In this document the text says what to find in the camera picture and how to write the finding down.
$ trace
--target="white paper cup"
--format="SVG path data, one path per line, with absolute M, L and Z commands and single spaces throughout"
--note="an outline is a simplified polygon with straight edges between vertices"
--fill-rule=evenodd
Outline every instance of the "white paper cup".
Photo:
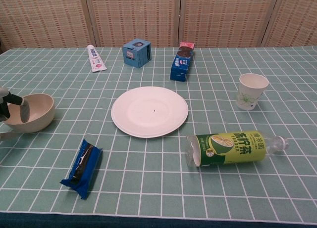
M 252 110 L 267 88 L 269 81 L 265 76 L 247 73 L 239 78 L 240 84 L 236 94 L 236 104 L 243 110 Z

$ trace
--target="lemon image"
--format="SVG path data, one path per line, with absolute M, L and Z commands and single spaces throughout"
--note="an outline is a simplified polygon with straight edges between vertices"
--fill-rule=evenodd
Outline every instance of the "lemon image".
M 217 154 L 226 153 L 231 150 L 234 146 L 233 141 L 227 138 L 223 138 L 219 135 L 211 137 L 211 144 L 216 150 Z
M 207 149 L 206 150 L 206 156 L 208 156 L 208 157 L 212 157 L 214 155 L 214 152 L 213 152 L 213 150 L 212 149 Z

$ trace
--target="table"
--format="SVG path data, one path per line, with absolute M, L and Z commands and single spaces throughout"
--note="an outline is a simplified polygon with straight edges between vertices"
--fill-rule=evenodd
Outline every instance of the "table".
M 140 69 L 124 65 L 120 48 L 97 51 L 107 71 L 91 72 L 85 48 L 14 48 L 0 55 L 0 86 L 21 96 L 47 93 L 56 104 L 47 128 L 0 144 L 2 224 L 43 225 L 39 220 L 48 219 L 53 226 L 68 219 L 157 225 L 167 219 L 174 226 L 183 220 L 206 227 L 317 225 L 316 46 L 196 48 L 187 82 L 169 79 L 177 48 L 153 48 L 152 61 Z M 248 72 L 270 81 L 250 112 L 234 103 L 239 76 Z M 113 102 L 140 86 L 184 97 L 190 109 L 185 124 L 153 139 L 117 129 Z M 256 163 L 187 167 L 187 135 L 254 129 L 289 138 L 290 148 Z M 83 138 L 103 148 L 87 200 L 59 183 Z

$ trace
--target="white plate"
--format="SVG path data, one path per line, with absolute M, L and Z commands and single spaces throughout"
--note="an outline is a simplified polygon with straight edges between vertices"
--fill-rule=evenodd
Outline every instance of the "white plate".
M 186 101 L 161 87 L 139 87 L 123 93 L 111 117 L 123 132 L 142 138 L 159 137 L 179 128 L 188 115 Z

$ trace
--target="blue box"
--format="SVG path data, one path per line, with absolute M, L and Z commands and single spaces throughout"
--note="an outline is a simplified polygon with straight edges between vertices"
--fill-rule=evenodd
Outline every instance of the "blue box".
M 195 44 L 181 42 L 177 55 L 174 58 L 170 71 L 170 79 L 175 81 L 186 81 L 186 75 L 193 57 Z
M 151 60 L 151 43 L 142 39 L 134 39 L 123 45 L 123 60 L 125 64 L 140 68 Z

